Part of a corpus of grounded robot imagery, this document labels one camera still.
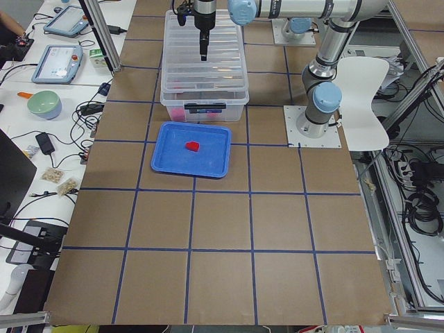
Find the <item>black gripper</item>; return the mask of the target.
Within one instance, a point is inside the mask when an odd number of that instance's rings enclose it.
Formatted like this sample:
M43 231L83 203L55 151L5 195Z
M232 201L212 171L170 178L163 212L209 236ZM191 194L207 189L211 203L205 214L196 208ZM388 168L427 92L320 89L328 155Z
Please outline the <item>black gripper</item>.
M210 31L215 27L216 0L195 0L193 2L194 26L200 30L200 59L207 60Z

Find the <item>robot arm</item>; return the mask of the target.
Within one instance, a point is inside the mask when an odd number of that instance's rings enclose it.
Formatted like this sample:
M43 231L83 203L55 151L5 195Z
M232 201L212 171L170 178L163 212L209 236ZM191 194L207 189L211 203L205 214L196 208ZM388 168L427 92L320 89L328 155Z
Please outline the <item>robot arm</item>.
M332 83L340 55L355 25L382 11L386 1L229 1L231 20L245 26L257 17L327 19L328 27L316 57L305 67L302 81L308 98L305 113L298 117L298 131L306 137L322 137L330 117L341 99L321 101L326 88L340 89Z

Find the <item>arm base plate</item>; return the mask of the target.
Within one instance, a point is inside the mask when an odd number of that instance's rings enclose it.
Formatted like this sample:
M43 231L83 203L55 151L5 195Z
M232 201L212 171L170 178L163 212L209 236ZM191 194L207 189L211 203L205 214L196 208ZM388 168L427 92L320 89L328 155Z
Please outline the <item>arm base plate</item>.
M284 120L287 131L287 145L291 148L341 148L339 130L334 119L317 125L311 123L303 105L285 105Z
M314 47L316 40L312 28L312 18L272 19L274 44L285 46Z

